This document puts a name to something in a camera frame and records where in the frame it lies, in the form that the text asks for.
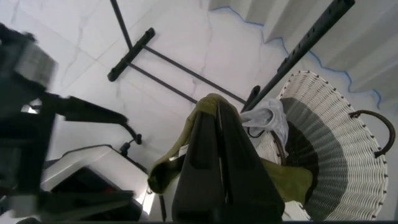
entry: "wicker basket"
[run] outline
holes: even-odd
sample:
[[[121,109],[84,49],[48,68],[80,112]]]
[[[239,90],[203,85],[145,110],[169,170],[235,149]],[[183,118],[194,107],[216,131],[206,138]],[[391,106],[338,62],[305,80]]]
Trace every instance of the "wicker basket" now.
[[[289,124],[289,156],[284,157],[271,132],[252,139],[258,141],[259,155],[312,172],[304,208],[313,220],[374,220],[387,193],[384,154],[395,140],[392,124],[377,113],[355,111],[336,88],[309,71],[292,75],[278,99]],[[383,150],[358,118],[361,113],[376,116],[389,128]]]

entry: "curtain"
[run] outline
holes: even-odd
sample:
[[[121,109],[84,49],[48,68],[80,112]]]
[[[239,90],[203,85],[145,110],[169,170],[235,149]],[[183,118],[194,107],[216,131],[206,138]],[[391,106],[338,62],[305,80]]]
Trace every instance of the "curtain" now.
[[[264,25],[264,42],[282,38],[288,52],[331,0],[211,0],[209,10],[230,7],[246,22]],[[378,106],[398,105],[398,1],[356,4],[311,49],[321,66],[349,76],[349,91],[374,90]]]

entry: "metal rack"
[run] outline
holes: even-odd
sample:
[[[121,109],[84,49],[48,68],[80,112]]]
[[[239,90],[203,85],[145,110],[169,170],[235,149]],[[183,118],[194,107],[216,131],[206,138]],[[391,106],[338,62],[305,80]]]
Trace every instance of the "metal rack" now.
[[[293,68],[293,66],[329,31],[330,28],[332,28],[341,19],[341,17],[343,17],[343,15],[354,5],[354,3],[354,0],[334,0],[328,6],[325,12],[323,12],[323,14],[318,18],[316,23],[314,23],[311,29],[304,35],[302,40],[297,44],[296,48],[294,48],[293,51],[284,59],[272,80],[262,89],[261,92],[259,91],[259,87],[255,86],[248,100],[245,101],[242,98],[231,93],[230,91],[224,89],[223,87],[202,77],[201,75],[195,73],[187,67],[184,67],[178,62],[159,53],[158,51],[148,47],[147,44],[155,36],[155,30],[153,28],[147,30],[145,34],[136,42],[136,44],[133,45],[131,43],[129,34],[127,33],[126,25],[124,24],[123,16],[121,14],[118,3],[116,0],[111,0],[114,13],[116,15],[116,18],[118,19],[127,46],[129,47],[129,52],[119,61],[119,63],[114,68],[111,69],[111,71],[108,73],[108,79],[109,81],[114,82],[127,67],[131,67],[138,72],[141,72],[143,75],[151,78],[153,81],[173,91],[174,93],[184,97],[188,101],[192,103],[197,103],[196,99],[193,99],[191,96],[186,95],[180,90],[174,88],[172,85],[169,85],[168,83],[162,81],[161,79],[153,76],[149,72],[132,63],[132,61],[135,59],[135,57],[137,57],[139,52],[144,49],[178,67],[184,72],[187,72],[193,77],[203,81],[204,83],[216,88],[222,93],[225,93],[226,95],[232,97],[233,99],[244,105],[242,111],[248,111],[253,109],[272,90],[272,88],[287,74],[287,72],[289,72],[289,70]]]

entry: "marble floor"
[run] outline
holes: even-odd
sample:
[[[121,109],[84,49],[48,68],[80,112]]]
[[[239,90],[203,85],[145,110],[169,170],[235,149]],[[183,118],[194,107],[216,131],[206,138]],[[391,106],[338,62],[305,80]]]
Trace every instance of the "marble floor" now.
[[[153,27],[156,35],[149,47],[243,99],[254,85],[264,86],[287,55],[280,39],[265,44],[259,25],[244,23],[228,8],[209,12],[207,0],[119,0],[118,3],[133,43]],[[127,53],[109,1],[0,0],[0,11],[0,22],[33,33],[39,45],[58,62],[52,93],[79,97],[129,118],[129,124],[142,134],[143,140],[141,146],[132,145],[131,158],[150,167],[170,149],[194,104],[131,68],[115,82],[108,81],[106,75],[110,69]],[[145,50],[133,63],[196,100],[212,92],[220,93]],[[371,92],[349,93],[347,77],[321,68],[313,55],[307,54],[292,70],[303,69],[322,73],[357,108],[378,111]],[[238,110],[242,108],[241,103],[225,97]],[[395,118],[397,112],[382,113]],[[384,144],[387,136],[382,125],[364,119],[370,123],[371,131],[383,133],[376,137]],[[94,144],[119,148],[129,138],[116,125],[73,123],[57,118],[48,159]],[[398,197],[398,193],[392,194],[395,199]],[[385,219],[391,219],[397,202],[386,203],[389,209],[381,214],[384,212]],[[160,217],[156,210],[155,220]]]

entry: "blue trim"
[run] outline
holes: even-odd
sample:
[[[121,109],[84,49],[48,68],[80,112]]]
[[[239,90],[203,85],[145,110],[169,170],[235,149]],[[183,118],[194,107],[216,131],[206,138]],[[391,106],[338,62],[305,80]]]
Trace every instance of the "blue trim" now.
[[[256,23],[256,22],[248,22],[248,21],[245,21],[245,20],[243,19],[243,17],[242,17],[238,12],[236,12],[233,8],[231,8],[230,6],[221,6],[221,7],[219,7],[219,8],[212,9],[211,11],[215,11],[215,10],[219,10],[219,9],[229,9],[229,10],[231,10],[232,12],[234,12],[236,15],[238,15],[238,17],[241,18],[241,20],[242,20],[243,22],[245,22],[245,23],[247,23],[247,24],[252,24],[252,25],[255,25],[255,26],[264,27],[264,24],[260,24],[260,23]],[[283,49],[284,49],[284,51],[286,52],[287,55],[289,54],[289,52],[288,52],[287,49],[286,49],[285,42],[284,42],[284,40],[283,40],[282,37],[276,37],[276,38],[274,38],[274,39],[272,39],[272,40],[270,40],[270,41],[268,41],[268,42],[265,43],[265,40],[264,40],[264,33],[263,33],[263,32],[261,32],[261,36],[262,36],[262,43],[263,43],[263,44],[268,44],[268,43],[273,42],[273,41],[275,41],[275,40],[280,40],[280,41],[281,41],[281,44],[282,44],[282,47],[283,47]],[[347,71],[339,71],[339,70],[335,70],[335,69],[332,69],[332,68],[324,67],[324,66],[322,65],[322,61],[319,59],[319,57],[318,57],[315,53],[313,53],[313,52],[310,50],[310,51],[309,51],[309,54],[312,55],[313,57],[315,57],[315,60],[318,62],[320,68],[323,68],[323,69],[328,70],[328,71],[331,71],[331,72],[342,73],[342,74],[346,75],[346,76],[348,77],[348,80],[349,80],[348,92],[349,92],[349,93],[354,93],[354,92],[351,91],[351,84],[353,83],[353,80],[351,79],[351,77],[350,77],[350,75],[348,74]],[[377,96],[377,108],[380,109],[380,103],[381,103],[381,100],[382,100],[382,99],[381,99],[381,94],[380,94],[377,90],[375,90],[375,89],[373,89],[372,91],[373,91],[373,92],[376,94],[376,96]]]

